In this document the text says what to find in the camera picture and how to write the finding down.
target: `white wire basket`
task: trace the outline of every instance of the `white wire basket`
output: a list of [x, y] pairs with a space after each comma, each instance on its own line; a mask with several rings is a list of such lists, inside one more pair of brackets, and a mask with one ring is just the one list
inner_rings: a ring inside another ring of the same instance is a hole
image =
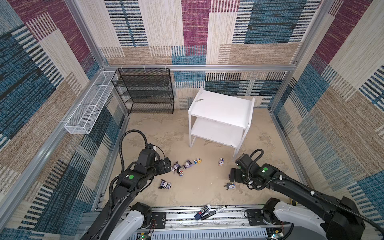
[[113, 71], [103, 71], [98, 76], [64, 126], [70, 134], [89, 134], [91, 132], [113, 89], [111, 82], [113, 78], [117, 78]]

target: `beige floor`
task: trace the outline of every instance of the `beige floor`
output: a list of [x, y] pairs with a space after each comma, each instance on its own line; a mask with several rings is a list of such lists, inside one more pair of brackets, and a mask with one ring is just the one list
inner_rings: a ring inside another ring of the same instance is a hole
[[[196, 206], [196, 205], [238, 205], [264, 204], [270, 197], [289, 202], [289, 198], [269, 189], [261, 191], [249, 190], [246, 185], [236, 184], [236, 189], [226, 190], [224, 185], [229, 182], [228, 175], [232, 167], [234, 148], [197, 138], [192, 148], [189, 147], [188, 111], [175, 109], [174, 114], [132, 114], [128, 129], [142, 131], [148, 143], [159, 146], [169, 157], [171, 163], [178, 161], [183, 164], [187, 159], [201, 158], [200, 164], [193, 165], [179, 177], [170, 172], [156, 176], [153, 183], [135, 202], [142, 202], [152, 207]], [[139, 134], [131, 133], [123, 141], [124, 162], [127, 167], [130, 162], [137, 160], [144, 141]], [[284, 145], [269, 116], [267, 109], [255, 108], [252, 124], [238, 156], [250, 154], [261, 148], [264, 156], [258, 161], [259, 165], [269, 163], [284, 171], [290, 177], [298, 180]], [[224, 158], [224, 166], [219, 166], [219, 158]], [[121, 171], [118, 157], [111, 179]], [[157, 189], [161, 179], [172, 183], [171, 189]]]

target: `black marker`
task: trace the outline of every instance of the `black marker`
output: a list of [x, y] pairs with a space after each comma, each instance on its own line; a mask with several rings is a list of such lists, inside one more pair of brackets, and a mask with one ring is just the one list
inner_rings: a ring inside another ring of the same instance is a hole
[[207, 219], [213, 215], [215, 215], [216, 213], [218, 212], [221, 212], [222, 210], [226, 209], [227, 208], [227, 205], [222, 205], [221, 207], [219, 207], [218, 209], [216, 209], [215, 211], [212, 211], [204, 216], [201, 217], [201, 220], [204, 220], [204, 219]]
[[199, 220], [201, 216], [206, 213], [209, 209], [211, 209], [211, 205], [207, 204], [202, 210], [200, 210], [198, 213], [195, 215], [195, 219]]

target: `white side table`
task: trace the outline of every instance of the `white side table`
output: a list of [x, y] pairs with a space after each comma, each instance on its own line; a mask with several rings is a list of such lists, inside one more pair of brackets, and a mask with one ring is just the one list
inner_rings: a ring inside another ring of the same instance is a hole
[[[188, 110], [189, 147], [196, 137], [204, 138], [235, 148], [234, 159], [251, 126], [254, 104], [254, 98], [249, 101], [201, 87]], [[193, 126], [191, 116], [197, 117]]]

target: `black mesh shelf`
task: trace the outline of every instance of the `black mesh shelf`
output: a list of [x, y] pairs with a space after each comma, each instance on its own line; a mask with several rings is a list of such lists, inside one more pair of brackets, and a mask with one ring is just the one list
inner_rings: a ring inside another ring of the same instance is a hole
[[173, 113], [175, 101], [167, 68], [119, 68], [112, 81], [129, 113]]

